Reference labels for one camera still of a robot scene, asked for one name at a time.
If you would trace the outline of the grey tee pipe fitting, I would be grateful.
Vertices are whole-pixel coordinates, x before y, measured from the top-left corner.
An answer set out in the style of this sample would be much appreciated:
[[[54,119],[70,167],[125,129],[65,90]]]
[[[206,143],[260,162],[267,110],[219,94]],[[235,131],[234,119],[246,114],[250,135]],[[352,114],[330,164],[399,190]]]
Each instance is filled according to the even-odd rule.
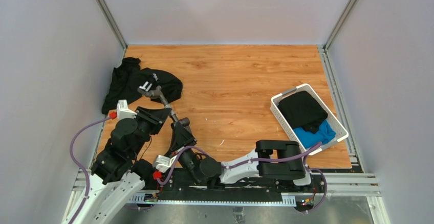
[[[170,104],[165,105],[165,108],[169,108],[170,109],[170,117],[174,122],[178,122],[179,118],[177,117],[175,110],[173,109],[173,107]]]

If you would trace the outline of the grey faucet with lever handle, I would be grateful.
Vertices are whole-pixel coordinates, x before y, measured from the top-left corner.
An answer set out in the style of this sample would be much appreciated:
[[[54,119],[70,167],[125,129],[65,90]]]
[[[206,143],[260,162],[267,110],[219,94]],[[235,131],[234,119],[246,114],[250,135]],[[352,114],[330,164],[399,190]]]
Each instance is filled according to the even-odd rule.
[[[161,91],[161,86],[157,86],[155,90],[152,91],[145,91],[142,88],[137,88],[137,91],[142,95],[145,96],[147,98],[150,99],[160,99],[160,101],[162,102],[162,104],[165,107],[170,107],[170,103],[167,101],[167,99],[165,98],[164,94]]]

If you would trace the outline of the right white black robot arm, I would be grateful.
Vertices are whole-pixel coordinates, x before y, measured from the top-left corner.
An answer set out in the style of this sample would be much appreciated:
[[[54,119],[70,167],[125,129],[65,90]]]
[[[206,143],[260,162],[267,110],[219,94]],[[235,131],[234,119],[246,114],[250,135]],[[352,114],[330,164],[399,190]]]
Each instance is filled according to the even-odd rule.
[[[313,185],[306,166],[309,152],[302,152],[295,141],[260,140],[245,156],[228,162],[216,159],[196,147],[197,140],[189,128],[189,121],[171,124],[171,145],[165,155],[158,155],[153,166],[171,179],[175,165],[180,163],[195,184],[230,185],[239,180],[259,175],[276,181],[291,181],[296,190],[304,192]]]

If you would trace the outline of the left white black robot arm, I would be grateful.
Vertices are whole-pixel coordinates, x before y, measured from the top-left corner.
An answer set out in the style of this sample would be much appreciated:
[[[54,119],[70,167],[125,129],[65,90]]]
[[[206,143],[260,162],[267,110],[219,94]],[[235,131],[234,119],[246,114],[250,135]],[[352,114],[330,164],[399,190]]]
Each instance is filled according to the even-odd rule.
[[[109,223],[135,193],[156,185],[154,167],[138,159],[138,154],[160,132],[171,111],[137,107],[110,113],[107,119],[118,122],[90,169],[70,151],[71,159],[84,173],[85,188],[63,223]]]

